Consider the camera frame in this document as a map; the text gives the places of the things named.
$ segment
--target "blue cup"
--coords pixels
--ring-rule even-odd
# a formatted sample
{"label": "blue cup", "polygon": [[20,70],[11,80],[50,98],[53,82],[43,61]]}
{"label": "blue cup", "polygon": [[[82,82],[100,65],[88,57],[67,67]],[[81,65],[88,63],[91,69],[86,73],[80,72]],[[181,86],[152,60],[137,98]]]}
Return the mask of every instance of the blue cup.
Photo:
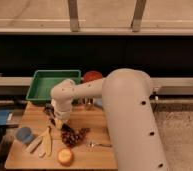
{"label": "blue cup", "polygon": [[22,142],[25,145],[28,145],[33,141],[34,135],[29,127],[19,128],[15,134],[15,137],[18,141]]}

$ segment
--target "spoon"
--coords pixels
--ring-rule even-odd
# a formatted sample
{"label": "spoon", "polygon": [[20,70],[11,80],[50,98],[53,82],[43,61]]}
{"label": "spoon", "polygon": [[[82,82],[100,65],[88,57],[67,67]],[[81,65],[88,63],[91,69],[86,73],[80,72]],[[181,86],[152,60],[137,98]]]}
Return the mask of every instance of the spoon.
{"label": "spoon", "polygon": [[102,143],[98,143],[98,142],[93,141],[93,140],[86,141],[86,146],[88,146],[88,147],[95,147],[95,146],[112,147],[111,144],[102,144]]}

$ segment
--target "green tray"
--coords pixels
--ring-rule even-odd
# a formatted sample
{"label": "green tray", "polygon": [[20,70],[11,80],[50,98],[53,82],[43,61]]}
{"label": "green tray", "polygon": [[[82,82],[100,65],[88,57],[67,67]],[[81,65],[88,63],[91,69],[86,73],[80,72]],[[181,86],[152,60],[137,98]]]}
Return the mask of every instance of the green tray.
{"label": "green tray", "polygon": [[38,70],[34,73],[33,80],[28,90],[26,100],[34,104],[50,102],[51,89],[64,79],[70,78],[80,84],[80,70]]}

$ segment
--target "brown ball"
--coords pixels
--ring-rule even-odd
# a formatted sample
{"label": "brown ball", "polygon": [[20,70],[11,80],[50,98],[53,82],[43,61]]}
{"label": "brown ball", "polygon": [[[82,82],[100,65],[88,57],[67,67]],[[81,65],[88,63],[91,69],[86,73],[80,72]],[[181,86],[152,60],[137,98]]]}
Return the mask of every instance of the brown ball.
{"label": "brown ball", "polygon": [[70,166],[74,159],[74,154],[70,148],[62,148],[57,155],[59,163],[63,166]]}

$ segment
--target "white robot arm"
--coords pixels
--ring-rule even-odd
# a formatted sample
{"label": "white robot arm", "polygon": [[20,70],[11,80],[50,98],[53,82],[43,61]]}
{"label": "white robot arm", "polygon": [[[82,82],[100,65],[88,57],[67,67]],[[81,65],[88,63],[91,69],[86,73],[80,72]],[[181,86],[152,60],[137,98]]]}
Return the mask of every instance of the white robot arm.
{"label": "white robot arm", "polygon": [[119,69],[80,85],[66,80],[52,89],[51,97],[57,116],[68,117],[72,98],[102,97],[118,170],[168,171],[149,101],[152,87],[146,73]]}

